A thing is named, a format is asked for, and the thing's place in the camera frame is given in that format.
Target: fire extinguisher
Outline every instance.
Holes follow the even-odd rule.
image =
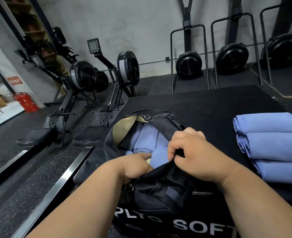
[[[31,112],[29,106],[21,98],[20,94],[14,94],[14,99],[20,103],[20,105],[25,109],[25,111],[27,113],[30,113]]]
[[[27,93],[21,93],[20,97],[29,107],[30,112],[36,112],[39,109]]]

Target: blue towel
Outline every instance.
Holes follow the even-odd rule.
[[[118,151],[120,152],[120,155],[121,155],[121,156],[132,155],[132,154],[133,154],[133,152],[132,152],[132,151],[129,151],[129,150],[122,150],[122,149],[119,149]]]
[[[162,133],[159,132],[156,148],[168,147],[169,141],[164,137]]]
[[[152,155],[149,165],[154,169],[168,162],[167,147],[157,147]]]
[[[292,163],[269,160],[252,162],[265,182],[292,184]]]
[[[134,145],[138,139],[138,136],[140,134],[140,131],[143,127],[143,123],[141,122],[135,122],[133,126],[128,131],[127,135],[124,137],[124,139],[118,144],[119,149],[123,150],[130,150],[132,151],[134,148]]]
[[[247,133],[237,142],[251,159],[292,162],[292,133]]]
[[[236,133],[292,133],[292,114],[262,113],[237,115],[233,119]]]
[[[145,123],[133,148],[133,153],[151,153],[157,145],[159,131],[150,123]]]

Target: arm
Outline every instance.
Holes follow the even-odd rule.
[[[106,237],[123,184],[152,170],[151,154],[123,156],[101,165],[27,238]]]
[[[257,175],[208,143],[202,132],[178,131],[168,146],[168,159],[183,148],[176,165],[192,176],[219,183],[242,238],[292,238],[292,207]]]

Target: red sign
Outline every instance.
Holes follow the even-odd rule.
[[[8,81],[12,84],[12,85],[18,85],[18,84],[22,84],[22,81],[19,79],[19,77],[14,76],[14,77],[10,77],[7,78]]]

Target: beige bag lining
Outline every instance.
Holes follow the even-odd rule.
[[[114,124],[112,134],[116,145],[118,145],[124,139],[136,121],[141,123],[148,123],[142,116],[135,115],[123,118]]]

